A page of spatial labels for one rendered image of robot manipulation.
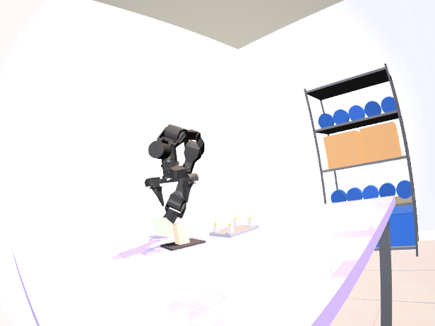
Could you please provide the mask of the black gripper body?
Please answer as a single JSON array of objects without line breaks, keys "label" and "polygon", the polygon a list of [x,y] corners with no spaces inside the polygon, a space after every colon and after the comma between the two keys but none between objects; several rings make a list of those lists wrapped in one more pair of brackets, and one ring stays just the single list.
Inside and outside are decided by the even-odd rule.
[{"label": "black gripper body", "polygon": [[[199,181],[198,180],[198,175],[196,173],[195,174],[187,174],[186,178],[182,178],[182,179],[178,179],[178,180],[174,180],[171,177],[168,178],[170,180],[167,180],[165,178],[165,165],[167,163],[169,163],[170,166],[173,166],[173,165],[175,165],[174,164],[175,162],[178,162],[178,159],[166,159],[166,160],[163,160],[162,164],[161,164],[161,168],[163,170],[163,177],[162,177],[162,179],[160,177],[150,177],[150,178],[147,178],[145,180],[145,187],[151,187],[152,188],[152,187],[160,186],[160,183],[184,182],[184,184],[185,184],[185,183],[193,183],[194,181]],[[178,162],[178,163],[180,164],[180,162]]]}]

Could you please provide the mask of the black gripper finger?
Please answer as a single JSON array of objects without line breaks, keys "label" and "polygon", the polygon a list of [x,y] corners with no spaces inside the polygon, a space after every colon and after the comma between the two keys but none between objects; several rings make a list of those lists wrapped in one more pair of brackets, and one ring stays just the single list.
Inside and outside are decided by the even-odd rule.
[{"label": "black gripper finger", "polygon": [[184,191],[184,198],[185,198],[186,203],[189,202],[189,193],[190,193],[192,185],[194,185],[195,183],[196,182],[182,184],[183,191]]},{"label": "black gripper finger", "polygon": [[157,196],[158,200],[160,201],[161,205],[164,207],[164,200],[162,197],[162,186],[156,186],[149,189],[153,191],[153,193]]}]

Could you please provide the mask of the pale pink base plate with four grey posts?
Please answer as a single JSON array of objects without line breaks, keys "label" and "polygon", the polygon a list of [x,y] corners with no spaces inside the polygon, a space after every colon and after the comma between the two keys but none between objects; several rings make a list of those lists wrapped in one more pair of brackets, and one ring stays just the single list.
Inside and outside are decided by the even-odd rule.
[{"label": "pale pink base plate with four grey posts", "polygon": [[224,236],[224,237],[234,237],[243,233],[246,233],[248,231],[260,228],[259,225],[254,225],[254,220],[249,217],[249,220],[247,220],[248,224],[239,224],[239,220],[234,217],[232,220],[233,226],[231,223],[229,223],[229,226],[220,229],[220,226],[217,225],[215,222],[215,225],[213,225],[213,231],[209,233],[210,236]]}]

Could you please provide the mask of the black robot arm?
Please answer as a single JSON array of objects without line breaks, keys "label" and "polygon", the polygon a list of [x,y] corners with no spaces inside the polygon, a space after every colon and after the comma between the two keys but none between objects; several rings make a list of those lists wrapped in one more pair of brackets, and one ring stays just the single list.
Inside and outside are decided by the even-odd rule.
[{"label": "black robot arm", "polygon": [[[195,140],[195,141],[193,141]],[[196,130],[181,128],[172,124],[168,124],[159,134],[156,141],[153,141],[148,146],[148,153],[156,159],[177,159],[177,146],[184,143],[184,163],[179,166],[175,162],[173,166],[169,163],[165,165],[165,178],[169,177],[174,180],[186,178],[187,174],[191,174],[195,162],[197,162],[205,150],[205,143],[201,137],[201,133]],[[174,224],[177,218],[182,218],[186,211],[186,201],[184,198],[183,186],[184,182],[178,182],[176,190],[170,194],[164,209],[166,214],[163,218]],[[173,208],[173,209],[170,209]]]}]

